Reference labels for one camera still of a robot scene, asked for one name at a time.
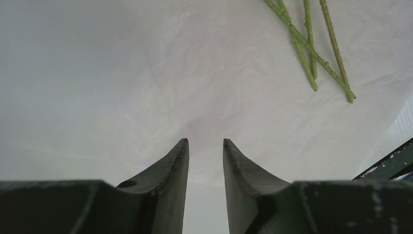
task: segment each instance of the screw hole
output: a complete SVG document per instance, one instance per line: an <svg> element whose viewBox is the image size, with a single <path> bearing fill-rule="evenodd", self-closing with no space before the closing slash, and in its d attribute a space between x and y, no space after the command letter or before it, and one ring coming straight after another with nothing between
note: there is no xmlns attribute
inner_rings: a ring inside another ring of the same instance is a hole
<svg viewBox="0 0 413 234"><path fill-rule="evenodd" d="M126 180L126 181L123 181L122 183L120 183L117 187L118 188L127 188L127 187L135 186L136 184L137 184L136 181Z"/></svg>

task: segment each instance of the thorny stem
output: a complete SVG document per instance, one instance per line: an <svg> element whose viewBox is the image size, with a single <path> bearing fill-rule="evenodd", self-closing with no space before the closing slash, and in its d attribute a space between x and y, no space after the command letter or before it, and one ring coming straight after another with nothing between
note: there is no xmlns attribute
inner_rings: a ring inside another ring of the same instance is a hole
<svg viewBox="0 0 413 234"><path fill-rule="evenodd" d="M297 40L299 41L299 43L301 43L302 45L304 45L304 47L308 50L308 52L314 56L314 58L316 59L317 62L319 62L319 64L327 71L328 74L331 75L331 77L343 88L343 90L351 97L356 98L356 96L353 94L353 92L351 91L350 87L348 85L346 85L341 79L340 77L337 75L337 73L335 73L331 67L328 65L328 62L326 62L325 60L323 60L320 55L308 44L308 42L306 41L306 39L301 35L301 33L294 27L294 25L283 16L282 11L276 6L274 5L274 3L272 2L272 0L263 0L265 1L265 3L267 3L267 5L271 8L271 10L283 21L283 23L285 25L288 26L288 28L290 28L290 32L291 34L297 38Z"/></svg>
<svg viewBox="0 0 413 234"><path fill-rule="evenodd" d="M333 24L331 23L330 13L328 12L327 3L325 0L320 0L320 5L324 14L325 24L327 25L328 35L330 36L331 45L333 46L334 56L336 57L341 78L343 80L343 83L346 86L349 86L346 71L343 65L343 60L341 59L340 50L338 49L336 35L334 34ZM351 95L347 95L347 100L349 103L353 103L354 101Z"/></svg>
<svg viewBox="0 0 413 234"><path fill-rule="evenodd" d="M313 25L311 23L311 11L310 11L310 1L304 0L304 12L305 12L305 27L307 28L307 42L314 49L314 38L313 38ZM314 56L310 55L310 65L311 71L313 72L314 79L317 79L317 63Z"/></svg>
<svg viewBox="0 0 413 234"><path fill-rule="evenodd" d="M287 8L285 7L285 4L282 0L277 0L278 5L280 6L280 10L282 11L284 17L288 19L288 21L291 23L291 18L288 14ZM292 35L293 38L293 45L297 50L298 57L300 59L300 62L302 66L304 67L305 74L307 75L308 81L310 82L311 88L313 88L314 91L317 91L318 86L316 84L316 81L314 80L313 74L311 73L310 67L308 66L307 59L305 58L305 54L302 51L301 45L297 41L297 39Z"/></svg>

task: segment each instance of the white cloth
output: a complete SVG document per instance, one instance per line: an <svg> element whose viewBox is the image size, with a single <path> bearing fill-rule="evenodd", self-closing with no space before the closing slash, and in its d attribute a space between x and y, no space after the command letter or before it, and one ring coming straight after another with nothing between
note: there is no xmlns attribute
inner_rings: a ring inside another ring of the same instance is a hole
<svg viewBox="0 0 413 234"><path fill-rule="evenodd" d="M306 35L302 1L285 3ZM311 4L315 48L338 71ZM3 0L0 179L117 184L183 137L188 194L223 186L223 138L287 181L353 178L413 93L413 2L328 6L354 104L320 66L312 91L262 0Z"/></svg>

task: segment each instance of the white backdrop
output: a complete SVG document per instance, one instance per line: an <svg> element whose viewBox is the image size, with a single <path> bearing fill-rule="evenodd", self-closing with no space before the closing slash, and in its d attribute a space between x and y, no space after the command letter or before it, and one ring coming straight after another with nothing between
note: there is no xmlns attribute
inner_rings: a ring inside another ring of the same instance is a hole
<svg viewBox="0 0 413 234"><path fill-rule="evenodd" d="M0 180L115 185L187 137L191 234L227 233L223 138L287 181L353 178L413 93L413 2L328 5L354 104L321 67L312 91L262 0L2 0Z"/></svg>

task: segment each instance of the green stem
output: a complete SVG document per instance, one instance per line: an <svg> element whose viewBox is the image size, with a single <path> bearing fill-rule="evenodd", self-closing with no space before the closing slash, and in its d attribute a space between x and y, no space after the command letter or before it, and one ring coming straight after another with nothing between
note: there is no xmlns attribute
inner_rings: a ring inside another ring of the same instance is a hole
<svg viewBox="0 0 413 234"><path fill-rule="evenodd" d="M288 21L291 23L291 18L290 18L290 15L288 14L287 8L284 5L284 2L282 0L277 0L277 2L285 18L288 19ZM301 45L298 43L297 39L292 35L292 33L291 33L291 36L293 38L293 45L297 50L298 57L304 68L305 74L307 75L308 82L310 82L311 88L313 88L314 91L317 91L318 86L316 84L316 81L314 80L313 74L311 73L310 67L308 66L308 62L307 62L307 59L305 58L304 52L302 51Z"/></svg>
<svg viewBox="0 0 413 234"><path fill-rule="evenodd" d="M346 84L344 84L344 82L340 79L340 77L337 75L337 73L335 73L331 67L328 65L328 62L326 62L325 60L323 60L320 55L307 43L306 39L301 35L301 33L294 27L293 24L290 23L290 21L288 19L286 19L283 16L282 11L276 6L274 5L274 3L272 2L272 0L263 0L265 1L265 3L267 3L267 5L271 8L272 11L274 11L274 13L283 21L284 24L286 24L290 29L291 29L291 34L297 38L297 40L299 41L299 43L301 43L302 45L304 45L304 47L308 50L308 52L314 56L314 58L316 59L317 62L319 62L319 64L326 70L326 72L328 74L331 75L331 77L343 88L343 90L350 95L353 98L356 98L356 96L353 94L353 92L351 91L350 87Z"/></svg>
<svg viewBox="0 0 413 234"><path fill-rule="evenodd" d="M331 23L330 13L328 12L327 3L325 0L320 0L320 5L324 14L325 24L327 25L328 35L330 36L331 45L333 46L334 56L336 57L337 65L340 70L341 78L345 85L349 85L346 71L344 69L343 60L340 56L340 50L338 49L338 44L336 40L336 35L334 34L333 24ZM347 100L349 103L353 103L353 97L347 95Z"/></svg>
<svg viewBox="0 0 413 234"><path fill-rule="evenodd" d="M310 1L304 0L304 11L305 11L305 27L307 28L307 42L314 49L314 38L313 38L313 25L311 23L311 11L310 11ZM317 62L314 56L310 55L311 70L313 72L314 79L317 79Z"/></svg>

